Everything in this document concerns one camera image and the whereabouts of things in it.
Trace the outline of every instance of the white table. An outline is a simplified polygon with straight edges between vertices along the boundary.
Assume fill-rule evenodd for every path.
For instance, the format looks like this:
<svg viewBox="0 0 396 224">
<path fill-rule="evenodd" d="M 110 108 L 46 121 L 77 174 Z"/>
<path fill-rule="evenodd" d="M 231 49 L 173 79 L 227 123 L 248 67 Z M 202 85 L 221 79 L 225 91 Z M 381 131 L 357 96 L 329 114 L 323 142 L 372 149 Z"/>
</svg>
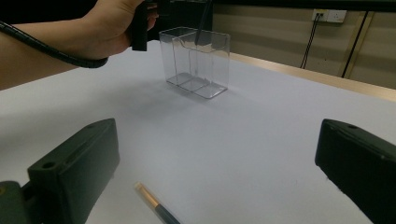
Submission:
<svg viewBox="0 0 396 224">
<path fill-rule="evenodd" d="M 320 124 L 341 120 L 396 144 L 395 116 L 391 100 L 235 60 L 229 89 L 206 100 L 164 81 L 152 41 L 99 69 L 0 91 L 0 181 L 24 185 L 35 161 L 85 125 L 115 118 L 120 166 L 89 224 L 161 223 L 137 181 L 184 224 L 365 224 L 315 165 Z"/>
</svg>

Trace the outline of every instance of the pencil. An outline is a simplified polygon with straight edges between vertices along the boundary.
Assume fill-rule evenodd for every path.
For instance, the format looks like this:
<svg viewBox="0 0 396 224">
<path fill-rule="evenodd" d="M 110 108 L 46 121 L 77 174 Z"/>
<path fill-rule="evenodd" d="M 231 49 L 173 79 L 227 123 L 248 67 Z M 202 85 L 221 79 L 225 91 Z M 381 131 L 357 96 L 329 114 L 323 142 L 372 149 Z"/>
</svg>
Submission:
<svg viewBox="0 0 396 224">
<path fill-rule="evenodd" d="M 146 187 L 137 182 L 134 188 L 147 201 L 155 213 L 163 220 L 165 224 L 180 224 L 170 212 L 168 212 L 162 204 L 146 189 Z"/>
</svg>

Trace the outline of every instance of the wall outlet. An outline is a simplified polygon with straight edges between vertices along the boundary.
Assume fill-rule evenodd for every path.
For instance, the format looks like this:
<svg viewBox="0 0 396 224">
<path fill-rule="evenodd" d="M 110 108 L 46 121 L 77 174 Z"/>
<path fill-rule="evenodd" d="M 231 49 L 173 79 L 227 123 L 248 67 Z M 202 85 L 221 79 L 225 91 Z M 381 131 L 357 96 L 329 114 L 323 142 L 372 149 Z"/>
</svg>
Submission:
<svg viewBox="0 0 396 224">
<path fill-rule="evenodd" d="M 343 22 L 346 18 L 346 10 L 329 10 L 327 22 Z"/>
<path fill-rule="evenodd" d="M 329 9 L 314 9 L 314 13 L 312 14 L 312 21 L 315 20 L 317 17 L 317 14 L 321 14 L 322 16 L 319 18 L 319 21 L 327 21 L 327 18 L 329 16 Z"/>
</svg>

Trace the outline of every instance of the clear plastic box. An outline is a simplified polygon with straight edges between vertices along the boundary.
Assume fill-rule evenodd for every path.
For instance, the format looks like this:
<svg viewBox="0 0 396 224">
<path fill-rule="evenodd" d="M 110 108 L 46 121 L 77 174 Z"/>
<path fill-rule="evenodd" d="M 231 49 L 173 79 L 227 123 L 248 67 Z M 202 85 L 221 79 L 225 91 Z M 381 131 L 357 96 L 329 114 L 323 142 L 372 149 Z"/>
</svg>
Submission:
<svg viewBox="0 0 396 224">
<path fill-rule="evenodd" d="M 160 32 L 163 67 L 168 83 L 206 99 L 228 89 L 230 36 L 177 27 Z"/>
</svg>

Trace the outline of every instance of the human arm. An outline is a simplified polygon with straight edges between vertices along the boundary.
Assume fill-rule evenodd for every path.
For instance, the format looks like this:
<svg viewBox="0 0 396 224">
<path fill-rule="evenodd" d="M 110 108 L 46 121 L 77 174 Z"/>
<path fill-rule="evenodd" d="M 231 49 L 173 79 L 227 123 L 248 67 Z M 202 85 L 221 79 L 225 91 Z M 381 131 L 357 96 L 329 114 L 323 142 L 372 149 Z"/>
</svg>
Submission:
<svg viewBox="0 0 396 224">
<path fill-rule="evenodd" d="M 80 19 L 14 26 L 43 43 L 81 59 L 98 60 L 128 49 L 126 31 L 143 0 L 98 0 Z M 158 15 L 148 15 L 148 28 Z M 52 76 L 76 66 L 54 59 L 11 36 L 0 33 L 0 90 Z"/>
</svg>

